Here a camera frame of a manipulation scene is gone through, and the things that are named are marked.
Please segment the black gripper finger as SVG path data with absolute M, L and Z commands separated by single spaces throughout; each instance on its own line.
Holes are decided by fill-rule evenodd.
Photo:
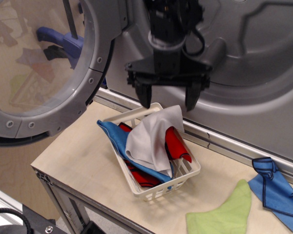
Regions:
M 187 111 L 191 111 L 194 109 L 198 98 L 200 96 L 201 92 L 201 83 L 200 82 L 194 82 L 190 86 L 186 87 L 186 99 L 185 104 Z
M 136 91 L 140 104 L 145 108 L 150 108 L 151 97 L 152 97 L 151 85 L 136 82 L 135 91 Z

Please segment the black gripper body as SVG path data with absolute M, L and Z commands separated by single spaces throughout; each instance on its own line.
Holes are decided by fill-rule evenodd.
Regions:
M 154 50 L 153 55 L 126 64 L 127 83 L 139 89 L 151 86 L 181 86 L 188 89 L 209 87 L 211 66 L 196 60 L 204 48 L 188 52 L 186 47 L 176 52 Z

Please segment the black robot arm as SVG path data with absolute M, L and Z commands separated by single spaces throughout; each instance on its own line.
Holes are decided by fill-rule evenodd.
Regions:
M 127 82 L 135 88 L 143 107 L 149 108 L 152 87 L 185 87 L 185 105 L 191 111 L 201 91 L 209 87 L 209 65 L 194 60 L 205 49 L 196 25 L 203 20 L 203 7 L 196 0 L 146 0 L 150 22 L 152 56 L 129 62 Z

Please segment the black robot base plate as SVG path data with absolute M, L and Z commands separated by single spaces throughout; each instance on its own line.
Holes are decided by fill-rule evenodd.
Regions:
M 0 234 L 61 234 L 56 221 L 46 219 L 26 206 L 21 211 L 0 208 L 0 216 L 12 224 L 0 225 Z

